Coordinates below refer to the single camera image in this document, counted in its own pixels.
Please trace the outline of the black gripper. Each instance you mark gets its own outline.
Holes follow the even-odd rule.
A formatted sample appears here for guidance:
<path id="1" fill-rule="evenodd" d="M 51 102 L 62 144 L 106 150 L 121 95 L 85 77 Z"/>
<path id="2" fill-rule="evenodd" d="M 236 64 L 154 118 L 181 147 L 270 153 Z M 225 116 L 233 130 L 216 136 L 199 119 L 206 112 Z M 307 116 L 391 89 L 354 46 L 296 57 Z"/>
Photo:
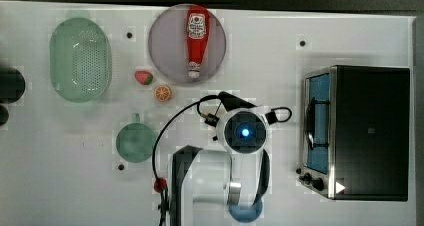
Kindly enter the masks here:
<path id="1" fill-rule="evenodd" d="M 250 109 L 255 107 L 254 104 L 224 91 L 221 91 L 218 94 L 218 99 L 224 105 L 224 108 L 227 112 L 240 108 Z"/>

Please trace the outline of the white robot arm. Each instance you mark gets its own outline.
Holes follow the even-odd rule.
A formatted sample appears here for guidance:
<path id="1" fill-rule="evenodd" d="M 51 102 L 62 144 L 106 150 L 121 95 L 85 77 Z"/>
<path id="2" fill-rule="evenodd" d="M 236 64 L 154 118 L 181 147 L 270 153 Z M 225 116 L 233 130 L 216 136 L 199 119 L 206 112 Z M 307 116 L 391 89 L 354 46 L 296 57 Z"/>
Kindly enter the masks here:
<path id="1" fill-rule="evenodd" d="M 264 109 L 226 92 L 216 98 L 226 113 L 205 119 L 215 128 L 213 140 L 223 149 L 187 145 L 172 155 L 168 226 L 193 226 L 196 202 L 222 204 L 240 223 L 253 222 L 262 213 L 270 178 Z"/>

